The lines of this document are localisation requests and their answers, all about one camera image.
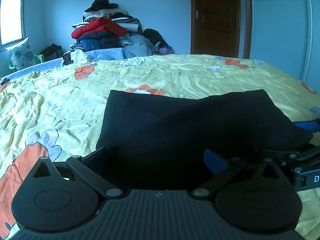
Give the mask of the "pile of clothes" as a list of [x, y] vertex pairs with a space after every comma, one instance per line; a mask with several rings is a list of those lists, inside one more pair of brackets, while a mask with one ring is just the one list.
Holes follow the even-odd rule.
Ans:
[[140, 20], [109, 0], [95, 0], [72, 25], [72, 50], [89, 52], [101, 49], [124, 49], [129, 57], [169, 55], [171, 46], [154, 29], [142, 29]]

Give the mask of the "black bag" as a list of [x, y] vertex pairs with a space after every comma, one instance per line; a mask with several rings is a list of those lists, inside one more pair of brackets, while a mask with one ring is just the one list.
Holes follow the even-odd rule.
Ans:
[[63, 56], [62, 47], [52, 43], [40, 52], [43, 55], [45, 61], [61, 58]]

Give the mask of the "black pants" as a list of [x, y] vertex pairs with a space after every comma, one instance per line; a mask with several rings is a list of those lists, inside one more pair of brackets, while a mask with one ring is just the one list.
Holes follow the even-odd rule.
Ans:
[[141, 181], [203, 173], [204, 152], [259, 155], [296, 150], [313, 135], [297, 127], [264, 90], [202, 99], [110, 92], [97, 147], [99, 170], [117, 184], [120, 175]]

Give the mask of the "green plastic chair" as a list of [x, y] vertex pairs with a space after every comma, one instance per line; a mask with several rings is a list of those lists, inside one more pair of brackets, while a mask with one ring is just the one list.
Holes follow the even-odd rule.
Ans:
[[28, 60], [25, 63], [22, 63], [22, 67], [16, 67], [12, 64], [11, 61], [9, 61], [8, 68], [10, 70], [12, 70], [13, 72], [17, 72], [17, 71], [22, 70], [24, 68], [31, 67], [31, 66], [34, 66], [34, 65], [40, 64], [40, 63], [44, 63], [44, 56], [42, 54], [41, 55], [34, 55], [34, 59], [31, 61]]

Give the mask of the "yellow carrot print bedsheet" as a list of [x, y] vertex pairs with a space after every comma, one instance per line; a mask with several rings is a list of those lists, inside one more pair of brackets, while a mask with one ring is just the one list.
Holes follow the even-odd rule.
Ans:
[[40, 64], [1, 86], [1, 239], [18, 231], [11, 201], [41, 156], [95, 150], [111, 90], [200, 99], [265, 90], [292, 121], [319, 117], [319, 92], [259, 60], [168, 55]]

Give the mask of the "brown wooden door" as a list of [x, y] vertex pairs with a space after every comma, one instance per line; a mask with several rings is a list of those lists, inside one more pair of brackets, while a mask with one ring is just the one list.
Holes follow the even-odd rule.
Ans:
[[252, 9], [252, 0], [191, 0], [190, 52], [249, 58]]

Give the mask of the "floral pillow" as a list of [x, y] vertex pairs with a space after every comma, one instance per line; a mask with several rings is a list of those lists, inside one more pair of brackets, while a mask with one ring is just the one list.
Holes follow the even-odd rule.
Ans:
[[22, 67], [22, 63], [34, 59], [34, 53], [29, 44], [29, 38], [6, 48], [10, 61], [16, 67]]

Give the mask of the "white wardrobe sliding door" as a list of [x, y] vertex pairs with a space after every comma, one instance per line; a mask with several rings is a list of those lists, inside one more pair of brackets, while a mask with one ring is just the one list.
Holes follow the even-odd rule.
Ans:
[[251, 57], [319, 89], [319, 0], [252, 0]]

